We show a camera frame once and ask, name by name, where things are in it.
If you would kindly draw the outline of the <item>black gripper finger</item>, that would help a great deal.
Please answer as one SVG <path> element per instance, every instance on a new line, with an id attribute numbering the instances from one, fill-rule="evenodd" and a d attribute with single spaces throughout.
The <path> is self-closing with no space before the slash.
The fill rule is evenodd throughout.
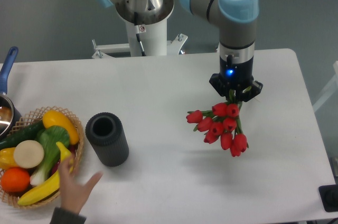
<path id="1" fill-rule="evenodd" d="M 242 102 L 248 102 L 262 91 L 263 84 L 257 80 L 253 81 L 252 84 L 247 87 L 245 90 L 239 93 L 237 99 Z"/>
<path id="2" fill-rule="evenodd" d="M 229 98 L 230 88 L 219 77 L 211 77 L 209 83 L 221 97 Z"/>

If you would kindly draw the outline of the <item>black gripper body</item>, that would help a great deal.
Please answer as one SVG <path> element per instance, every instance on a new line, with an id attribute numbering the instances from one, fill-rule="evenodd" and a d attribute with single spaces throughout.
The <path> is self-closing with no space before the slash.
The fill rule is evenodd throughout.
<path id="1" fill-rule="evenodd" d="M 214 73 L 211 77 L 219 77 L 226 85 L 229 86 L 229 98 L 232 94 L 237 98 L 239 93 L 249 87 L 254 81 L 252 76 L 254 58 L 243 62 L 235 63 L 234 58 L 220 58 L 220 72 Z"/>

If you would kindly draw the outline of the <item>grey sleeved forearm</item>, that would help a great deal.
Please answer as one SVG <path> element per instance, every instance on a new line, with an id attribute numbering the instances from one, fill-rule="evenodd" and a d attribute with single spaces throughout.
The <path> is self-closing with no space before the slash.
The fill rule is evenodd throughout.
<path id="1" fill-rule="evenodd" d="M 84 224 L 86 217 L 55 207 L 50 224 Z"/>

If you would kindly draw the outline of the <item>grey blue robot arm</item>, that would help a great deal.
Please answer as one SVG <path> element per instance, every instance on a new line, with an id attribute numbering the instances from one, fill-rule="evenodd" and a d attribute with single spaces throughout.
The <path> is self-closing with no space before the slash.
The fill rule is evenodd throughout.
<path id="1" fill-rule="evenodd" d="M 114 6 L 126 24 L 134 57 L 167 55 L 167 19 L 174 0 L 97 0 Z M 219 30 L 220 71 L 210 84 L 228 100 L 247 102 L 260 94 L 262 84 L 252 75 L 259 0 L 179 0 L 194 16 Z"/>

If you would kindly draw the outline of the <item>person's bare hand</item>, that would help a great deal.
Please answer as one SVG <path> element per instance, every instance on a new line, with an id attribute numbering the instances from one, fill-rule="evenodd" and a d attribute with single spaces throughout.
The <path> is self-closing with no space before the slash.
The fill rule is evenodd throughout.
<path id="1" fill-rule="evenodd" d="M 78 183 L 70 173 L 73 156 L 63 160 L 59 167 L 61 208 L 79 214 L 86 204 L 93 188 L 103 176 L 103 172 L 95 173 L 85 184 Z"/>

